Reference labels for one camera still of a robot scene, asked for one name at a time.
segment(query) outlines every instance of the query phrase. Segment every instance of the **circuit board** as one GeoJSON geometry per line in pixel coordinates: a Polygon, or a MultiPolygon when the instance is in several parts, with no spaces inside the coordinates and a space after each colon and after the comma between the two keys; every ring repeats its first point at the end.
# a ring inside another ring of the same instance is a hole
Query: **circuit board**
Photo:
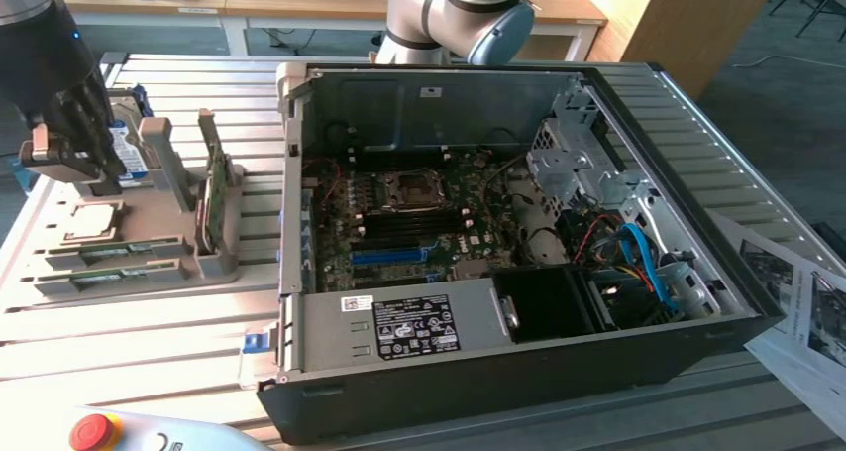
{"type": "Polygon", "coordinates": [[[313,203],[318,232],[315,292],[460,281],[514,266],[514,245],[502,234],[518,228],[509,202],[493,201],[497,193],[492,188],[485,202],[490,207],[497,203],[494,212],[484,203],[484,185],[502,162],[478,151],[453,153],[450,157],[435,169],[361,172],[323,162],[322,169],[305,172],[305,187],[318,192],[313,203]],[[367,190],[366,201],[362,189],[367,190]],[[397,231],[397,236],[365,241],[371,231],[379,233],[369,220],[378,226],[377,220],[390,223],[394,219],[439,215],[445,216],[438,221],[446,228],[438,234],[427,231],[418,235],[403,226],[387,230],[397,231]],[[362,251],[362,245],[379,242],[385,242],[385,248],[362,251]]]}

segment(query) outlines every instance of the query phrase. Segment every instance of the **emergency stop button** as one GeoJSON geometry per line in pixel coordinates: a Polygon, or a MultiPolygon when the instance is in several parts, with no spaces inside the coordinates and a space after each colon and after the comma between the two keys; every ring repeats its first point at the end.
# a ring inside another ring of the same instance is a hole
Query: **emergency stop button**
{"type": "Polygon", "coordinates": [[[90,414],[74,427],[71,448],[74,451],[101,451],[115,443],[121,430],[102,414],[90,414]]]}

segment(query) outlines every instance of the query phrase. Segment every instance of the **aluminum workbench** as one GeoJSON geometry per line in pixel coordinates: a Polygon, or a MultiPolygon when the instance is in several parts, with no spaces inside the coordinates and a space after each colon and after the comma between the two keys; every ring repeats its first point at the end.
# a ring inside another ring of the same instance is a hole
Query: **aluminum workbench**
{"type": "MultiPolygon", "coordinates": [[[[102,66],[110,85],[146,86],[157,115],[174,122],[173,140],[187,167],[206,164],[197,111],[217,112],[225,148],[247,170],[238,245],[243,274],[231,284],[195,289],[43,298],[22,282],[30,255],[20,253],[39,249],[51,212],[69,207],[61,202],[71,195],[69,186],[43,178],[0,250],[0,399],[7,406],[15,403],[15,412],[90,404],[226,423],[275,449],[289,449],[254,391],[238,385],[243,331],[279,313],[286,149],[275,71],[285,60],[293,59],[130,56],[102,66]]],[[[840,271],[833,252],[666,74],[646,64],[596,67],[704,206],[840,271]]],[[[626,159],[629,150],[621,148],[621,154],[626,159]]],[[[383,433],[341,447],[374,444],[417,450],[846,449],[756,358],[737,351],[706,359],[660,387],[383,433]]]]}

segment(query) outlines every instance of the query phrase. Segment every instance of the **sticker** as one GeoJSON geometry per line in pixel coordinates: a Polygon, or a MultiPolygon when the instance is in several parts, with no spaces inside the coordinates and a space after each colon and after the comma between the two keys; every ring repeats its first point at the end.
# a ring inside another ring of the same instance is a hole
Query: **sticker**
{"type": "Polygon", "coordinates": [[[181,8],[181,13],[207,13],[217,14],[217,8],[181,8]]]}
{"type": "Polygon", "coordinates": [[[443,88],[441,87],[422,87],[421,97],[441,97],[442,92],[443,88]]]}
{"type": "Polygon", "coordinates": [[[373,305],[377,352],[385,360],[462,350],[450,297],[410,297],[373,305]]]}
{"type": "Polygon", "coordinates": [[[137,185],[138,180],[147,176],[147,164],[145,163],[145,158],[142,157],[142,152],[138,150],[138,147],[127,140],[130,127],[126,122],[118,120],[109,130],[111,131],[115,152],[127,167],[127,173],[122,175],[118,180],[125,186],[137,185]]]}
{"type": "Polygon", "coordinates": [[[342,297],[342,312],[354,312],[357,310],[373,309],[373,296],[355,295],[353,297],[342,297]]]}

